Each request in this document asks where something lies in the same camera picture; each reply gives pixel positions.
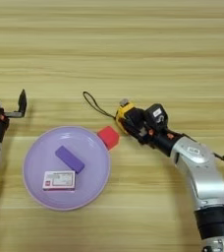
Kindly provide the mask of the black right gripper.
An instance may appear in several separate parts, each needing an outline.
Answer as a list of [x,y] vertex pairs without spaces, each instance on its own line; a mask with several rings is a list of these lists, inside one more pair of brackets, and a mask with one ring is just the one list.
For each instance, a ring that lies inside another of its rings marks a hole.
[[171,156],[174,145],[183,137],[182,134],[170,130],[166,122],[155,125],[144,122],[143,109],[133,107],[127,112],[127,118],[134,126],[124,118],[120,122],[129,135],[140,144],[157,149],[167,157]]

